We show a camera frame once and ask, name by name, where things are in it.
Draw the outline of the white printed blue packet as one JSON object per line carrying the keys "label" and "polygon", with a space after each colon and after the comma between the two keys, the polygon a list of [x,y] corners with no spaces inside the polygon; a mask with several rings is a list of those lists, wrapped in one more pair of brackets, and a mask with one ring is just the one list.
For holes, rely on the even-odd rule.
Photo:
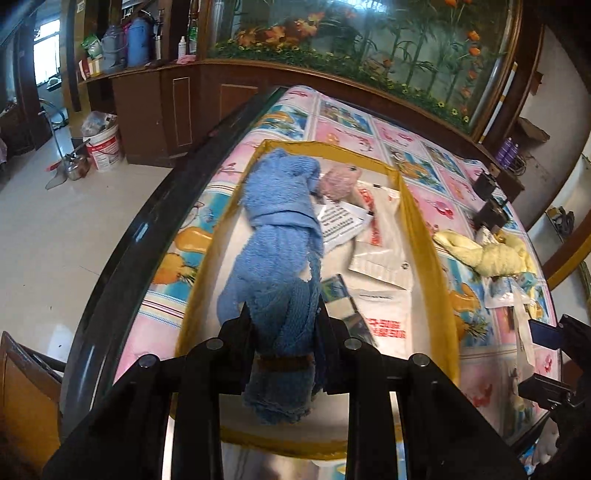
{"label": "white printed blue packet", "polygon": [[498,277],[485,282],[484,305],[487,309],[513,307],[516,303],[530,304],[532,299],[512,277]]}

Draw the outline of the white plastic bucket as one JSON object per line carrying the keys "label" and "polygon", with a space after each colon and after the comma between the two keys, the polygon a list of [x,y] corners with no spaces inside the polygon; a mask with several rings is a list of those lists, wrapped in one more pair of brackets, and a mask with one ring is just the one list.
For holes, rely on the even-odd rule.
{"label": "white plastic bucket", "polygon": [[119,128],[113,124],[96,135],[84,138],[88,155],[100,173],[111,170],[123,160]]}

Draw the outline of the dark jar with cork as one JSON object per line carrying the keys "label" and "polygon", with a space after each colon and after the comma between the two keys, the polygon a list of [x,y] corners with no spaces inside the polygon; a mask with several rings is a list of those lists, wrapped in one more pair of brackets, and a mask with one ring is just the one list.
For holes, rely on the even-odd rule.
{"label": "dark jar with cork", "polygon": [[497,177],[500,170],[492,165],[490,169],[483,168],[473,182],[473,190],[483,201],[488,201],[497,188]]}

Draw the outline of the white pouch red lettering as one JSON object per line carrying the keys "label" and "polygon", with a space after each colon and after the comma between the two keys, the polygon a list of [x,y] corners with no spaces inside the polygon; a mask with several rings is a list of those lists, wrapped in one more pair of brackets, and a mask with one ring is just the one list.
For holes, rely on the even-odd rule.
{"label": "white pouch red lettering", "polygon": [[349,270],[411,291],[414,277],[397,221],[401,203],[399,191],[359,181],[353,199],[368,211],[370,223],[356,235]]}

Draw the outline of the white desiccant packet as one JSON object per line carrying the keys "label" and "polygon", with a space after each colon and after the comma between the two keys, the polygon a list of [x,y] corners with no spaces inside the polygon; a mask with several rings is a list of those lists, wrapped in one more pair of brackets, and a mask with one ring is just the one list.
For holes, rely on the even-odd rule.
{"label": "white desiccant packet", "polygon": [[370,211],[342,201],[315,204],[315,214],[321,225],[325,254],[353,240],[373,220]]}

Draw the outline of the blue water jug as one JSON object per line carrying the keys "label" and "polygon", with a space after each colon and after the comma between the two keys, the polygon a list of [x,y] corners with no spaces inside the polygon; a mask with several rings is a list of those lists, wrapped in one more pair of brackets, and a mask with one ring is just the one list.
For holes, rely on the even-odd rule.
{"label": "blue water jug", "polygon": [[127,32],[127,65],[139,67],[150,61],[152,25],[142,17],[131,21]]}

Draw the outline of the yellow terry towel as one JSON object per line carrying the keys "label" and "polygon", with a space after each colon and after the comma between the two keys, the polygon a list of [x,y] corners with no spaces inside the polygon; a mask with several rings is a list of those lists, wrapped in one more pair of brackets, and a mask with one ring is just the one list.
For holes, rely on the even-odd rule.
{"label": "yellow terry towel", "polygon": [[499,243],[480,245],[452,230],[442,230],[433,235],[437,245],[481,277],[538,274],[536,263],[520,237],[501,230],[497,239]]}

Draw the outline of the dark wooden cabinet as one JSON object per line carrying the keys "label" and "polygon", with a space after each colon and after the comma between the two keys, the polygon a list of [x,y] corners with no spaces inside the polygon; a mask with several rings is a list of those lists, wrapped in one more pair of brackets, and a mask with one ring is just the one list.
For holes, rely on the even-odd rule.
{"label": "dark wooden cabinet", "polygon": [[[399,97],[327,73],[273,62],[214,58],[205,10],[214,1],[65,1],[60,60],[74,129],[93,110],[116,113],[128,157],[168,164],[252,97],[277,87],[308,86],[383,116],[449,151],[494,160],[525,104],[538,67],[544,25],[527,1],[514,50],[477,127],[465,133]],[[150,61],[105,74],[101,39],[142,17],[152,25]]]}

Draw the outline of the large blue terry towel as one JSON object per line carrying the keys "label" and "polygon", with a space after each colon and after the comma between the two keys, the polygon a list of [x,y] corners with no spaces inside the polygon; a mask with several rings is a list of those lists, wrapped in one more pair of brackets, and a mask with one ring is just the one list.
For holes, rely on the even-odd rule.
{"label": "large blue terry towel", "polygon": [[324,240],[311,202],[320,179],[314,158],[276,148],[246,178],[240,204],[252,234],[236,256],[219,295],[221,323],[249,309],[259,353],[311,353],[320,299]]}

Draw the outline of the small blue cloth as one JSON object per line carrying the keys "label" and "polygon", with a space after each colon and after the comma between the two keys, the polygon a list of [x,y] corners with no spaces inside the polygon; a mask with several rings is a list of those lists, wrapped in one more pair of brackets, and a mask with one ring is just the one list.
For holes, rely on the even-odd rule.
{"label": "small blue cloth", "polygon": [[320,283],[295,277],[264,285],[245,302],[256,329],[256,365],[243,402],[264,424],[294,424],[310,413]]}

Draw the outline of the metal kettle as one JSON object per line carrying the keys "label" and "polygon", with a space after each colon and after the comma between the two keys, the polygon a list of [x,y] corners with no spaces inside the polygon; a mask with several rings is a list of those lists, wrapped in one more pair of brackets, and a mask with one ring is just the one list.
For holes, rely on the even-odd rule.
{"label": "metal kettle", "polygon": [[85,178],[90,170],[89,159],[85,154],[66,154],[63,166],[66,177],[71,181]]}

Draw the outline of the colourful cartoon tablecloth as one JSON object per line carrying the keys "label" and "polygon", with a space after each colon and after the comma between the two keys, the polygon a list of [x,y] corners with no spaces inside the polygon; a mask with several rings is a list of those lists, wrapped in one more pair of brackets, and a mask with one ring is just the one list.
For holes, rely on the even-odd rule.
{"label": "colourful cartoon tablecloth", "polygon": [[[308,139],[266,139],[242,158],[242,175],[231,188],[221,214],[211,224],[199,226],[191,208],[207,191],[211,177],[225,158],[241,145],[242,136],[238,131],[222,130],[204,147],[204,159],[173,170],[159,188],[161,202],[139,233],[139,244],[146,248],[147,278],[157,277],[166,266],[173,269],[189,266],[193,256],[198,256],[200,261],[189,269],[186,311],[175,331],[171,350],[146,354],[161,360],[182,357],[201,342],[218,335],[224,323],[218,320],[216,313],[218,297],[236,256],[252,234],[245,209],[240,204],[243,184],[256,161],[281,148],[287,153],[317,160],[320,179],[332,167],[348,164],[362,170],[359,181],[399,191],[401,203],[397,221],[412,268],[413,289],[399,289],[349,270],[355,237],[328,254],[324,252],[318,306],[325,306],[329,317],[344,322],[349,335],[374,346],[384,355],[400,359],[409,359],[418,353],[429,356],[461,390],[458,312],[450,300],[447,278],[433,236],[402,174],[379,160],[334,144]],[[243,402],[245,391],[239,395],[221,395],[221,453],[223,445],[228,443],[280,456],[319,461],[337,459],[346,464],[349,397],[325,393],[325,358],[317,349],[315,361],[317,390],[312,394],[310,413],[297,423],[264,424]],[[462,393],[482,414],[482,391]],[[400,419],[394,417],[398,431],[399,476],[406,474]],[[173,428],[172,423],[167,425],[164,447],[163,468],[168,469],[169,475]]]}

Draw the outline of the grey water jug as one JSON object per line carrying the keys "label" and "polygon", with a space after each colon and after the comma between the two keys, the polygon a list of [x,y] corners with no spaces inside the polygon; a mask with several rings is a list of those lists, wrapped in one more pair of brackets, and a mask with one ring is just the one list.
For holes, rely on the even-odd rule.
{"label": "grey water jug", "polygon": [[101,39],[103,51],[102,70],[105,74],[122,71],[127,66],[127,43],[121,26],[110,25]]}

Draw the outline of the clear zip bag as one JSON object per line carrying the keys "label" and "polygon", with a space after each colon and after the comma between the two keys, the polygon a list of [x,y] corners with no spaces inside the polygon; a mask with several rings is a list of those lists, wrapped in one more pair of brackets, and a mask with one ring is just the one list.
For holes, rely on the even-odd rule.
{"label": "clear zip bag", "polygon": [[513,292],[514,326],[517,345],[517,370],[522,380],[535,373],[534,342],[529,326],[530,317],[526,313],[523,298],[517,291]]}

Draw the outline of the purple spray bottle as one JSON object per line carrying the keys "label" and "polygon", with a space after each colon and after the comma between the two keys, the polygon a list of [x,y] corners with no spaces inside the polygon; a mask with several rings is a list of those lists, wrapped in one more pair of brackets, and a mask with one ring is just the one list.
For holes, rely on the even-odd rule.
{"label": "purple spray bottle", "polygon": [[519,150],[519,145],[514,142],[512,142],[511,145],[507,148],[507,151],[506,151],[506,153],[502,159],[502,162],[501,162],[501,165],[505,169],[508,169],[511,166],[511,164],[513,163],[513,161],[517,157],[518,150]]}
{"label": "purple spray bottle", "polygon": [[501,147],[499,148],[495,158],[501,166],[505,165],[505,158],[508,155],[508,152],[511,150],[512,144],[512,138],[508,137],[504,140]]}

